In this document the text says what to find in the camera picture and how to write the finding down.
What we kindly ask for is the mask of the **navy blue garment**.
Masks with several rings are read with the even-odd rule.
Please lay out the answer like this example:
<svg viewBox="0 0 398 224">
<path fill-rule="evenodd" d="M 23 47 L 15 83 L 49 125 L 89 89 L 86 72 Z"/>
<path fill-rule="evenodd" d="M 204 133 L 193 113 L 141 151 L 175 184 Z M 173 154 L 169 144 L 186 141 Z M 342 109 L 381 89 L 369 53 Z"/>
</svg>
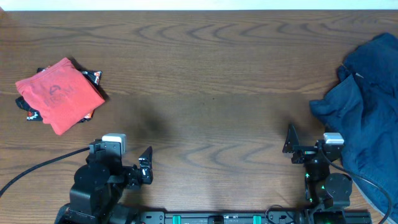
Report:
<svg viewBox="0 0 398 224">
<path fill-rule="evenodd" d="M 314 117 L 345 140 L 342 165 L 363 195 L 397 223 L 397 37 L 384 33 L 359 46 L 337 69 L 339 84 L 309 103 Z"/>
</svg>

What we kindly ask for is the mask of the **orange printed t-shirt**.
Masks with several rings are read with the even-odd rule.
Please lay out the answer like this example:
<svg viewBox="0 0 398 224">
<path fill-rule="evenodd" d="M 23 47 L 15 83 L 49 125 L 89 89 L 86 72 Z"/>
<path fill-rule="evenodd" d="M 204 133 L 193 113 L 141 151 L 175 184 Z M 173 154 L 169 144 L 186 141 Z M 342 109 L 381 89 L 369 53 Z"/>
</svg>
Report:
<svg viewBox="0 0 398 224">
<path fill-rule="evenodd" d="M 58 135 L 105 102 L 67 58 L 16 82 L 16 88 L 25 101 L 39 111 L 43 123 L 50 124 Z"/>
</svg>

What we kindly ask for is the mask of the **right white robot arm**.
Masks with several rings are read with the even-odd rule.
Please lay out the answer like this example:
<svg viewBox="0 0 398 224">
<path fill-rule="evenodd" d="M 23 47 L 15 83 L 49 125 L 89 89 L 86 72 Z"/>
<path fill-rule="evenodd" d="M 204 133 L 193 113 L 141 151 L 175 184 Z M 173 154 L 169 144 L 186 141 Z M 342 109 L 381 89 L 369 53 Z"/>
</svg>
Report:
<svg viewBox="0 0 398 224">
<path fill-rule="evenodd" d="M 303 146 L 293 124 L 288 125 L 282 152 L 293 164 L 305 168 L 305 199 L 309 202 L 295 212 L 294 223 L 346 223 L 344 208 L 350 205 L 352 178 L 331 173 L 331 163 L 341 157 L 345 140 L 340 133 L 324 133 L 314 146 Z"/>
</svg>

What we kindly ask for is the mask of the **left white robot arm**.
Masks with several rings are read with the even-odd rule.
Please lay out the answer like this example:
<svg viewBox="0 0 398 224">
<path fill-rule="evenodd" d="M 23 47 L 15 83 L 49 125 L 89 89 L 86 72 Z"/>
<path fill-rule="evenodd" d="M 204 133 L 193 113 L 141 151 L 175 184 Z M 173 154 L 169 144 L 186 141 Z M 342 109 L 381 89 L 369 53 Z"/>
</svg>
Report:
<svg viewBox="0 0 398 224">
<path fill-rule="evenodd" d="M 138 209 L 119 204 L 125 189 L 139 190 L 153 181 L 152 147 L 139 157 L 139 165 L 124 166 L 120 142 L 95 140 L 89 144 L 86 164 L 74 175 L 70 202 L 60 208 L 56 224 L 140 223 Z"/>
</svg>

